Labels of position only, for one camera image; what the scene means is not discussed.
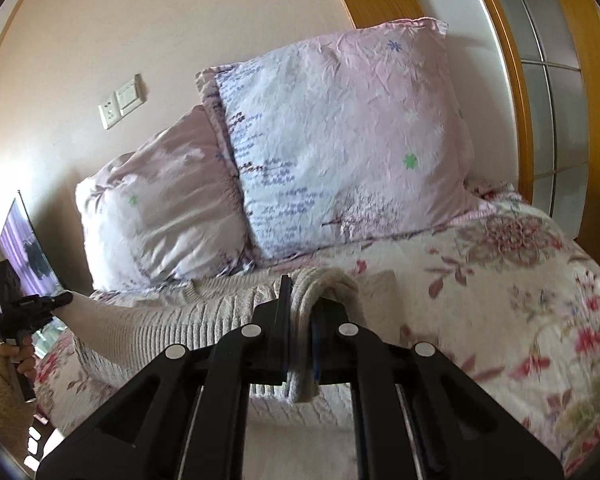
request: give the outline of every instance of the pink pillowcase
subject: pink pillowcase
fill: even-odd
[[[477,207],[445,35],[432,18],[398,20],[198,74],[261,262]]]
[[[202,106],[78,184],[93,287],[130,290],[249,263],[242,196]]]

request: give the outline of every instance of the black handle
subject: black handle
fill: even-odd
[[[9,340],[7,339],[8,344],[16,343],[19,348],[22,348],[22,340],[29,335],[26,330],[20,330],[15,338]],[[11,384],[14,388],[16,388],[16,395],[20,396],[22,394],[22,400],[24,402],[31,402],[32,400],[36,400],[36,393],[33,391],[33,385],[29,379],[27,379],[23,374],[18,373],[18,366],[20,366],[20,361],[11,361],[9,364],[10,373],[11,373]]]
[[[29,379],[27,379],[23,374],[18,373],[18,366],[20,363],[11,363],[10,367],[12,370],[11,379],[14,388],[16,384],[20,387],[20,391],[22,393],[22,398],[25,402],[31,402],[36,400],[36,393],[33,391],[33,385]]]

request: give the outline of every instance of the pink flower print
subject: pink flower print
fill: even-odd
[[[578,330],[578,341],[576,342],[576,352],[589,353],[600,345],[600,334],[592,328],[581,328]]]
[[[592,312],[597,312],[600,309],[600,298],[597,296],[585,298],[584,302],[587,305],[587,308]]]
[[[366,261],[356,260],[356,268],[351,271],[352,276],[358,276],[366,271]]]
[[[531,373],[536,373],[538,376],[540,372],[551,365],[551,359],[548,357],[542,357],[541,355],[530,355],[524,361],[522,361],[514,370],[509,374],[512,379],[524,379],[529,377]]]
[[[38,384],[46,383],[49,376],[56,371],[56,368],[58,368],[58,354],[56,352],[52,352],[48,354],[40,363],[36,382]]]
[[[596,426],[595,431],[590,439],[585,440],[580,448],[580,456],[573,460],[564,470],[565,475],[570,476],[584,462],[589,452],[596,447],[600,442],[600,423]]]

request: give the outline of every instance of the bed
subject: bed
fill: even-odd
[[[600,439],[600,268],[512,187],[481,184],[476,191],[497,209],[495,216],[319,250],[276,270],[335,266],[358,275],[393,269],[403,300],[395,340],[438,346],[570,474]],[[94,298],[131,306],[168,293],[163,287]],[[63,434],[116,391],[81,369],[70,332],[39,370],[40,407]],[[343,439],[337,436],[339,445]],[[345,472],[351,464],[341,466]]]
[[[342,1],[357,28],[423,15],[420,0]],[[428,7],[438,14],[450,12],[451,2],[445,7],[440,1],[438,8],[435,1],[428,2]],[[597,12],[593,0],[583,1],[587,12]],[[490,62],[498,72],[477,91],[478,97],[472,97],[466,92],[470,81],[458,76],[466,56],[461,48],[452,50],[450,42],[454,85],[476,147],[472,173],[503,171],[510,176],[513,159],[503,163],[488,157],[501,141],[491,135],[490,128],[510,128],[515,142],[508,146],[512,150],[505,151],[517,151],[513,172],[520,194],[511,184],[468,182],[468,191],[485,200],[487,207],[408,237],[310,251],[273,269],[341,267],[352,275],[392,270],[402,300],[393,328],[395,341],[407,347],[422,340],[435,344],[554,452],[570,475],[600,441],[600,127],[589,134],[589,187],[577,244],[551,218],[528,204],[534,194],[534,139],[516,42],[498,0],[472,2],[491,20],[495,50]],[[575,41],[578,34],[574,32]],[[592,54],[583,48],[579,55],[584,60]],[[598,70],[600,66],[586,68],[583,63],[583,78],[592,85],[587,86],[592,92],[600,92]],[[494,88],[502,97],[498,113],[486,126],[478,126],[489,115],[480,110],[479,95]],[[410,164],[415,160],[405,161]],[[160,303],[161,297],[178,286],[96,292],[93,297],[123,306]],[[371,320],[371,328],[375,322],[382,320]],[[70,332],[58,340],[39,370],[40,407],[63,434],[71,433],[116,391],[85,373]],[[267,437],[270,445],[285,447],[294,445],[285,441],[287,437],[306,440],[308,430],[269,431],[273,432]],[[333,450],[331,442],[347,449],[338,455],[337,474],[313,471],[312,478],[353,478],[350,436],[342,432],[324,435],[321,451],[312,448],[313,455],[298,454],[298,472],[302,460],[306,466],[315,453],[323,453],[326,460],[328,450]],[[246,461],[247,478],[264,478],[265,472],[273,478],[275,471],[271,463]]]

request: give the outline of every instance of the black metal frame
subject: black metal frame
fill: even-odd
[[[240,479],[249,385],[287,378],[290,290],[284,276],[279,300],[214,346],[167,348],[36,478]],[[558,459],[432,345],[387,345],[323,298],[311,332],[318,382],[351,385],[360,479],[415,480],[416,462],[426,480],[564,478]]]

